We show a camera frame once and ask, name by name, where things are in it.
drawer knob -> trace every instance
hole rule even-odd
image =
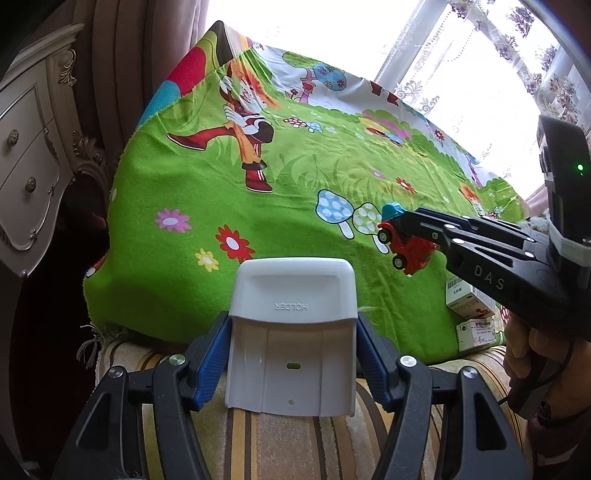
[[[8,134],[7,143],[9,147],[14,147],[18,142],[18,130],[10,130]]]
[[[33,193],[37,188],[37,181],[35,177],[29,177],[27,182],[25,183],[25,190],[29,193]]]

cartoon print fabric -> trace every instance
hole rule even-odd
[[[445,259],[411,278],[381,207],[518,221],[511,186],[379,85],[217,22],[171,72],[116,174],[111,249],[85,280],[93,321],[189,343],[250,258],[339,257],[378,332],[426,362],[457,355]]]

yellow flower print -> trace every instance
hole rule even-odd
[[[200,267],[205,267],[205,270],[211,272],[211,270],[218,270],[218,265],[220,264],[214,257],[213,253],[206,252],[203,248],[199,250],[198,254],[195,254],[195,258],[197,258],[197,265]]]

toy car wheel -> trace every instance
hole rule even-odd
[[[404,268],[407,266],[406,257],[403,257],[402,255],[396,255],[396,257],[392,259],[392,265],[394,265],[396,270],[404,270]]]
[[[387,230],[380,230],[378,232],[378,240],[381,244],[388,244],[392,241],[392,234]]]

striped sofa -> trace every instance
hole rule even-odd
[[[438,365],[457,372],[475,367],[497,399],[508,392],[503,370],[505,347],[497,346],[465,359]],[[113,365],[128,371],[153,368],[168,355],[128,342],[114,342],[101,352],[97,381]],[[197,437],[214,480],[370,480],[385,443],[393,415],[374,403],[363,379],[357,380],[352,417],[281,417],[256,414],[224,405],[225,377],[213,400],[193,414]],[[532,465],[526,422],[502,407]],[[152,480],[163,479],[151,405],[144,406],[144,440]],[[433,478],[439,452],[442,406],[432,406],[421,480]]]

